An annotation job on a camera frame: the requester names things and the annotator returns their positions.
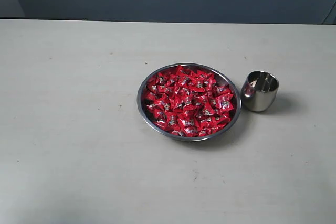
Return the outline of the round steel bowl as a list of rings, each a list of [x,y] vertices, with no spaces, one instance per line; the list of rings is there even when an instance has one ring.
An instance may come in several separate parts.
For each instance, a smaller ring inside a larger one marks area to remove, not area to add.
[[[193,76],[179,78],[178,65],[189,66]],[[234,108],[222,112],[216,108],[217,96],[231,93]],[[154,101],[166,94],[171,108],[163,111]],[[238,120],[242,101],[238,89],[223,73],[196,63],[175,63],[149,74],[141,83],[137,105],[145,122],[155,131],[179,141],[196,142],[215,138],[229,130]],[[193,119],[198,128],[198,136],[186,137],[177,119]]]

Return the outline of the stainless steel cup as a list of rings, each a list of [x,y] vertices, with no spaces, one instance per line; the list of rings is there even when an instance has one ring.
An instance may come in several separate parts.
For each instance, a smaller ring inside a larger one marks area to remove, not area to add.
[[[274,102],[279,88],[278,79],[266,71],[251,72],[241,89],[242,104],[253,112],[267,110]]]

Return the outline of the red wrapped candy left side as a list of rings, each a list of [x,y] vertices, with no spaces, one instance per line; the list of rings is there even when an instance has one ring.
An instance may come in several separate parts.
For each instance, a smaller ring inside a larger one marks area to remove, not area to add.
[[[169,111],[171,108],[170,98],[166,94],[163,94],[154,101],[154,105],[163,111]]]

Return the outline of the red wrapped candy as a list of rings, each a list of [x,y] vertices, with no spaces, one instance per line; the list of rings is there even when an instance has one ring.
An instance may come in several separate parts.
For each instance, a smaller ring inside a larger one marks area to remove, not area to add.
[[[176,75],[179,78],[189,78],[193,76],[193,71],[189,68],[189,66],[178,65],[176,68]]]
[[[154,105],[163,111],[169,111],[171,108],[170,98],[166,94],[163,94],[154,101]]]
[[[198,128],[195,125],[193,119],[177,119],[181,131],[186,137],[196,137],[198,136]]]
[[[231,99],[233,98],[233,96],[234,95],[231,93],[217,96],[215,98],[216,108],[220,109],[222,112],[227,112],[227,111],[232,110],[234,108],[234,106],[231,103]]]

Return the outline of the red wrapped candy top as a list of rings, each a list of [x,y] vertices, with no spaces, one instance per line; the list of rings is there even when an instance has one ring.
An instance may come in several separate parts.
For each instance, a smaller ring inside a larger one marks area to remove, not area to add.
[[[193,71],[189,68],[189,66],[178,65],[176,68],[176,75],[179,78],[189,78],[193,76]]]

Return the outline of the red wrapped candy bottom centre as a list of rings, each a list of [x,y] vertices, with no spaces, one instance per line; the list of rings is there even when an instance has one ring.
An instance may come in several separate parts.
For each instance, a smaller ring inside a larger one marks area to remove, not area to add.
[[[193,119],[177,119],[181,131],[186,137],[196,137],[198,136],[198,128],[195,125]]]

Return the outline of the red wrapped candy right side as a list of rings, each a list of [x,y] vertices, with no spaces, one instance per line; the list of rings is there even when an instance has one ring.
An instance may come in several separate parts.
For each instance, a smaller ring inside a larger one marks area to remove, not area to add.
[[[217,96],[215,98],[216,108],[220,109],[222,112],[227,112],[227,111],[232,110],[234,108],[234,106],[231,103],[231,99],[233,98],[233,96],[234,95],[231,93]]]

